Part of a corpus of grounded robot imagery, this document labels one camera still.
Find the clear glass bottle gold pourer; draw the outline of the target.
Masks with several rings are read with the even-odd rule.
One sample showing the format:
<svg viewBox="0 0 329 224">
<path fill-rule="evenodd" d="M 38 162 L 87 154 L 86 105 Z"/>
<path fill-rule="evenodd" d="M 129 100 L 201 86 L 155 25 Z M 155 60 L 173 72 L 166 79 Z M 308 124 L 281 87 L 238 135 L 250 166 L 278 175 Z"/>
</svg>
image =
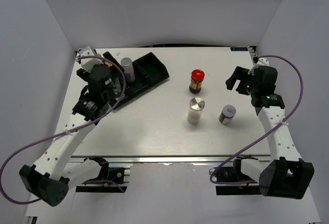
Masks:
<svg viewBox="0 0 329 224">
<path fill-rule="evenodd" d="M 113 71 L 112 88 L 114 91 L 115 100 L 117 101 L 123 90 L 123 78 L 120 71 L 118 71 L 114 65 L 111 66 L 111 70 Z"/>
</svg>

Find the silver lid blue label jar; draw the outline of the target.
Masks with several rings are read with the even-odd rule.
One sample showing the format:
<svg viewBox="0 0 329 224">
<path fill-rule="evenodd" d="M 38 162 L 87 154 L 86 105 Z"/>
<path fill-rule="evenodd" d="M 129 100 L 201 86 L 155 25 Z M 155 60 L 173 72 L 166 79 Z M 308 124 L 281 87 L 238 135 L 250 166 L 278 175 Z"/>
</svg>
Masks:
<svg viewBox="0 0 329 224">
<path fill-rule="evenodd" d="M 133 61 L 130 58 L 122 58 L 121 59 L 121 66 L 124 69 L 124 75 L 128 82 L 135 81 L 135 73 L 133 67 Z"/>
</svg>

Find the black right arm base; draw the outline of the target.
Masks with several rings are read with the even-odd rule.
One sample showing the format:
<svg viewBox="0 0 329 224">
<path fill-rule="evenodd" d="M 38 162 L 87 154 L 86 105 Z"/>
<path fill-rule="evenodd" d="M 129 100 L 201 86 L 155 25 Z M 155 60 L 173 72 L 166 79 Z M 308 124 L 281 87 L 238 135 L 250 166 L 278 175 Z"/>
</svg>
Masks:
<svg viewBox="0 0 329 224">
<path fill-rule="evenodd" d="M 216 186 L 217 196 L 261 195 L 258 183 L 248 183 L 252 179 L 241 172 L 242 161 L 251 161 L 252 172 L 260 173 L 265 168 L 265 163 L 255 157 L 237 156 L 232 166 L 224 166 L 214 174 L 215 181 L 224 183 Z"/>
</svg>

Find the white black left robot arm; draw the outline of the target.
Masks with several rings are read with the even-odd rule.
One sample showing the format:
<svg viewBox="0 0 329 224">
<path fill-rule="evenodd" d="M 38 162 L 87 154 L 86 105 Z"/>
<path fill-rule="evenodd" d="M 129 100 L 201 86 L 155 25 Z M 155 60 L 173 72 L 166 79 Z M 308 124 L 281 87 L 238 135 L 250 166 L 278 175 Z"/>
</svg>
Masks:
<svg viewBox="0 0 329 224">
<path fill-rule="evenodd" d="M 52 207 L 79 184 L 108 179 L 108 162 L 102 157 L 87 157 L 70 170 L 65 167 L 84 138 L 115 107 L 114 88 L 116 83 L 122 83 L 121 71 L 117 66 L 100 64 L 90 71 L 79 69 L 77 74 L 87 85 L 72 109 L 64 133 L 32 166 L 24 165 L 19 171 L 25 188 Z"/>
</svg>

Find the red lid sauce jar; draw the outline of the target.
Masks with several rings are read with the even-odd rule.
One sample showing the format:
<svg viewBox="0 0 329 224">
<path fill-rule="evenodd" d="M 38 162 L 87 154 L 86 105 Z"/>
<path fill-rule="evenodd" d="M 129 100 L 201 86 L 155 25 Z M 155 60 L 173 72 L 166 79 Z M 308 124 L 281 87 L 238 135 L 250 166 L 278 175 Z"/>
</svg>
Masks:
<svg viewBox="0 0 329 224">
<path fill-rule="evenodd" d="M 205 78 L 205 73 L 201 69 L 195 69 L 191 72 L 191 82 L 189 90 L 193 94 L 197 94 L 202 89 L 202 83 Z"/>
</svg>

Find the silver lid white powder jar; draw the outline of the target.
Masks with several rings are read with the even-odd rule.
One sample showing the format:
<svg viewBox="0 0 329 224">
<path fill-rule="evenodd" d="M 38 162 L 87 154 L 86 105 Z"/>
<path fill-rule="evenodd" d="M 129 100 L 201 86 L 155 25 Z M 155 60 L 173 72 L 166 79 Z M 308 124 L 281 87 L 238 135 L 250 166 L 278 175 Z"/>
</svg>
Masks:
<svg viewBox="0 0 329 224">
<path fill-rule="evenodd" d="M 197 125 L 205 108 L 205 100 L 200 97 L 194 97 L 189 101 L 189 111 L 187 120 L 190 124 Z"/>
</svg>

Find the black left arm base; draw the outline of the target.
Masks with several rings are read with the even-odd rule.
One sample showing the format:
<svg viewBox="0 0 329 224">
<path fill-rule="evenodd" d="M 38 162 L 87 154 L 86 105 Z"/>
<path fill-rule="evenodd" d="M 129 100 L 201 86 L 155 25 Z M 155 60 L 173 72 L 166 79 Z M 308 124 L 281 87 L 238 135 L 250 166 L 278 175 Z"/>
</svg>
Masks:
<svg viewBox="0 0 329 224">
<path fill-rule="evenodd" d="M 77 193 L 125 193 L 129 182 L 130 170 L 127 167 L 110 167 L 102 157 L 91 156 L 90 159 L 101 166 L 98 176 L 76 187 Z"/>
</svg>

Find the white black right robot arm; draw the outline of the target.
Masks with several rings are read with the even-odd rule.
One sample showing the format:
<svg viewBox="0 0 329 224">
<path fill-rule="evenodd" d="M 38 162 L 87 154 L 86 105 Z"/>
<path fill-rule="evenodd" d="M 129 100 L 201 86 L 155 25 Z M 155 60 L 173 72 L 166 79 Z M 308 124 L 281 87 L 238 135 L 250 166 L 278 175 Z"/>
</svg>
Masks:
<svg viewBox="0 0 329 224">
<path fill-rule="evenodd" d="M 251 96 L 270 151 L 269 165 L 252 158 L 236 159 L 232 175 L 238 182 L 248 178 L 257 182 L 263 196 L 302 199 L 314 175 L 314 167 L 302 159 L 283 121 L 285 105 L 282 97 L 275 93 L 277 75 L 277 70 L 270 66 L 254 70 L 237 67 L 226 81 L 228 90 L 239 81 L 237 92 Z"/>
</svg>

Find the white lid brown sauce jar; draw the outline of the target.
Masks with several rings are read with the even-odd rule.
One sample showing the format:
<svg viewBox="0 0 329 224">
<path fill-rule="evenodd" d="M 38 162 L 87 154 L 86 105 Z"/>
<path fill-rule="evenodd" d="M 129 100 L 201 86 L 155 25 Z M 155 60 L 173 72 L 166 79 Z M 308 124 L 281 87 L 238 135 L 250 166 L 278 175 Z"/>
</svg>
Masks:
<svg viewBox="0 0 329 224">
<path fill-rule="evenodd" d="M 232 105 L 225 105 L 220 113 L 218 120 L 223 125 L 228 125 L 231 123 L 233 117 L 236 114 L 236 109 Z"/>
</svg>

